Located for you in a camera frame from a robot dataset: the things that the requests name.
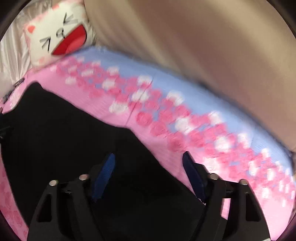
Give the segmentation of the black pants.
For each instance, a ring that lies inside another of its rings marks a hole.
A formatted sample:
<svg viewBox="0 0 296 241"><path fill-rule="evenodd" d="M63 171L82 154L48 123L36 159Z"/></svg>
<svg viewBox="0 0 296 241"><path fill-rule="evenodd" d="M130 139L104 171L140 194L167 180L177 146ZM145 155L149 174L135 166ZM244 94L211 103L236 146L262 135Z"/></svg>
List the black pants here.
<svg viewBox="0 0 296 241"><path fill-rule="evenodd" d="M1 155L26 224L52 180L92 174L110 154L115 168L93 208L100 240L189 240L202 204L132 131L97 120L33 83L1 116Z"/></svg>

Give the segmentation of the pink floral bed sheet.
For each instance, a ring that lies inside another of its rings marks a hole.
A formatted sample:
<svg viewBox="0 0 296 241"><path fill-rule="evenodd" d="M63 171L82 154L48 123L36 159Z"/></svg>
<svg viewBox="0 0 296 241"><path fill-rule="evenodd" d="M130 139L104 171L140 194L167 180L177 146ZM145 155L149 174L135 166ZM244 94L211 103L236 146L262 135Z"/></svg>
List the pink floral bed sheet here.
<svg viewBox="0 0 296 241"><path fill-rule="evenodd" d="M76 52L29 71L6 103L20 101L39 82L106 123L131 129L185 185L181 152L222 178L245 178L263 209L273 240L286 229L295 199L289 151L264 128L201 85L104 48Z"/></svg>

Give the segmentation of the shiny silver pink fabric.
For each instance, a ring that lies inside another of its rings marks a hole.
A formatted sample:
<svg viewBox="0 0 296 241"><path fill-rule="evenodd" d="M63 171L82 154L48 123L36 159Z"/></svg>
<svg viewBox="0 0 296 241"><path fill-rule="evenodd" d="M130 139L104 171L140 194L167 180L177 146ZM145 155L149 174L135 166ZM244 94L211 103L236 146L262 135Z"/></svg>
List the shiny silver pink fabric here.
<svg viewBox="0 0 296 241"><path fill-rule="evenodd" d="M1 39L1 96L32 68L24 25L52 7L52 1L30 1L16 15Z"/></svg>

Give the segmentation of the beige curtain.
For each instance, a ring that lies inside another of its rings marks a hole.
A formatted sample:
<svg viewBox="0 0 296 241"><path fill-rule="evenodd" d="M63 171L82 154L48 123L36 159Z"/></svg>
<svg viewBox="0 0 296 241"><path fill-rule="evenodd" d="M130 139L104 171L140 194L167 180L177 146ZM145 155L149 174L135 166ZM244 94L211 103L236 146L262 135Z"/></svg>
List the beige curtain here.
<svg viewBox="0 0 296 241"><path fill-rule="evenodd" d="M99 44L236 101L295 151L295 37L267 1L85 1Z"/></svg>

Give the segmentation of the white cat face pillow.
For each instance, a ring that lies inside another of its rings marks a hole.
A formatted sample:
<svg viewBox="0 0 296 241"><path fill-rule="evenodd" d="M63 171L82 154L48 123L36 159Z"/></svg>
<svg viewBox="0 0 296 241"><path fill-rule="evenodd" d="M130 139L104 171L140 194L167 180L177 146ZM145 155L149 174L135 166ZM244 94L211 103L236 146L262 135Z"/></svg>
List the white cat face pillow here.
<svg viewBox="0 0 296 241"><path fill-rule="evenodd" d="M43 68L95 42L84 1L60 1L23 27L33 68Z"/></svg>

